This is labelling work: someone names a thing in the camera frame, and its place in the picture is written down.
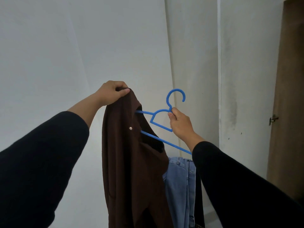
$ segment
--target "plastic clothes hanger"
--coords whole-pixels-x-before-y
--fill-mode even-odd
[[[184,102],[185,99],[186,99],[185,92],[182,91],[181,89],[173,89],[173,90],[171,90],[171,91],[168,93],[167,98],[166,98],[166,102],[167,102],[167,105],[169,106],[169,109],[159,109],[159,110],[155,111],[154,113],[149,112],[149,111],[137,110],[137,111],[135,111],[135,113],[150,114],[150,115],[152,115],[152,118],[151,118],[151,120],[150,120],[150,123],[152,123],[153,125],[159,126],[159,127],[163,128],[163,129],[165,129],[165,130],[168,130],[168,131],[170,131],[170,132],[173,132],[172,129],[167,128],[167,127],[165,127],[165,126],[162,126],[161,124],[158,124],[158,123],[154,122],[153,120],[154,120],[155,116],[156,116],[159,112],[171,112],[171,111],[172,111],[172,105],[169,103],[169,97],[170,97],[170,95],[171,95],[173,92],[176,92],[176,91],[180,92],[180,93],[183,95],[183,100],[182,100],[182,101]],[[184,151],[184,152],[186,152],[186,153],[188,153],[188,154],[191,154],[190,151],[188,151],[188,150],[186,150],[186,149],[183,149],[183,148],[181,148],[181,147],[179,147],[179,146],[177,146],[177,145],[174,145],[174,144],[171,143],[171,142],[168,142],[168,141],[165,141],[165,140],[163,140],[163,139],[161,139],[161,138],[158,138],[158,137],[156,137],[156,136],[154,136],[154,135],[152,135],[152,134],[149,134],[149,133],[144,132],[144,131],[142,131],[142,130],[141,130],[141,133],[142,133],[142,134],[145,134],[145,135],[147,135],[147,136],[149,136],[149,137],[151,137],[151,138],[155,138],[156,140],[159,140],[159,141],[161,141],[161,142],[163,142],[163,143],[166,143],[166,144],[168,144],[168,145],[170,145],[170,146],[173,146],[173,147],[175,147],[175,148],[177,148],[177,149],[180,149],[180,150],[182,150],[182,151]]]

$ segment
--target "jeans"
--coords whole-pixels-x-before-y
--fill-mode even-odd
[[[195,227],[196,168],[193,161],[182,157],[169,158],[163,180],[174,228]]]

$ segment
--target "black sleeve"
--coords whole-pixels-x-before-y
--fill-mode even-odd
[[[50,226],[88,137],[65,111],[0,152],[0,227]]]
[[[304,227],[304,210],[277,187],[209,142],[192,154],[223,227]]]

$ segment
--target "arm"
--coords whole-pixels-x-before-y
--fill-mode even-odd
[[[44,122],[0,152],[0,227],[48,227],[97,110],[130,90],[109,81],[68,111]]]
[[[192,152],[223,227],[304,227],[304,210],[280,191],[193,131],[190,119],[172,109],[173,132]]]

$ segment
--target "hand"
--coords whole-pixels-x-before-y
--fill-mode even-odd
[[[172,113],[169,112],[168,116],[173,133],[186,143],[191,152],[199,142],[204,141],[202,137],[194,132],[190,118],[177,108],[173,107]]]
[[[101,106],[110,105],[130,92],[130,89],[116,91],[117,87],[128,86],[123,81],[107,81],[94,93]]]

